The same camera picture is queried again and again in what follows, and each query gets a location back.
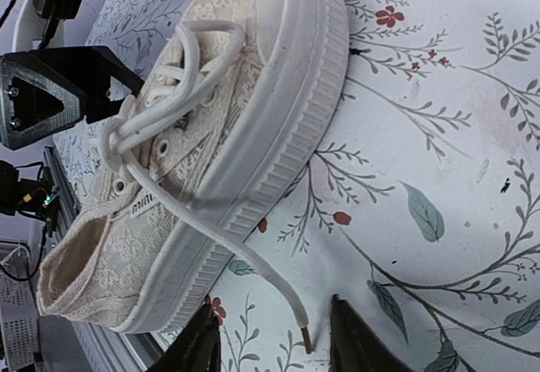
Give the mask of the white shoelace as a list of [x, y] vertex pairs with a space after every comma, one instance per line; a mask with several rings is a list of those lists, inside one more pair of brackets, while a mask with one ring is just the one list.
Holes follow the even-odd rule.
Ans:
[[247, 18], [180, 23], [139, 98], [105, 126], [103, 164], [152, 194], [171, 221], [152, 267], [150, 303], [169, 331], [202, 303], [232, 256], [286, 300], [303, 334], [309, 319], [292, 286], [246, 239], [318, 142], [311, 93], [280, 84]]

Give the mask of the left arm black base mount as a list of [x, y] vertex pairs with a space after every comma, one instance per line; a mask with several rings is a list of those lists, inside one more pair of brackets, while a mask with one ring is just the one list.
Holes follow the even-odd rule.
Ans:
[[[35, 179], [21, 178], [20, 171], [37, 167]], [[42, 221], [51, 235], [57, 229], [60, 210], [59, 188], [55, 185], [51, 168], [44, 162], [13, 166], [1, 161], [1, 214]]]

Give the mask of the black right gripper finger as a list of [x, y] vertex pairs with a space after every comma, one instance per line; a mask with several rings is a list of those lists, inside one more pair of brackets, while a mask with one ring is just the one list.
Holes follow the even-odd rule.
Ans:
[[84, 118], [87, 93], [79, 51], [1, 56], [1, 143], [21, 149]]
[[107, 46], [41, 49], [36, 56], [86, 94], [84, 115], [89, 124], [119, 112], [121, 101], [112, 100], [108, 95], [113, 78], [135, 96], [143, 87], [143, 80]]

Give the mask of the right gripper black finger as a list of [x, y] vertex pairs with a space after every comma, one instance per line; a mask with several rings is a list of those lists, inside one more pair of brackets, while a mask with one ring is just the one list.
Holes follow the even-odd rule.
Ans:
[[332, 296], [330, 371], [412, 372], [376, 336], [346, 299]]
[[219, 327], [212, 301], [206, 297], [175, 341], [147, 372], [220, 372]]

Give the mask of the white lace sneaker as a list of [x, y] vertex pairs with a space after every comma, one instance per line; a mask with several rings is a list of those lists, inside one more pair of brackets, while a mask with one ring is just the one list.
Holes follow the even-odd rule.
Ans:
[[40, 315], [175, 329], [237, 256], [306, 328], [299, 295], [246, 239], [321, 141], [347, 49], [343, 0], [192, 0], [97, 138], [84, 204], [40, 266]]

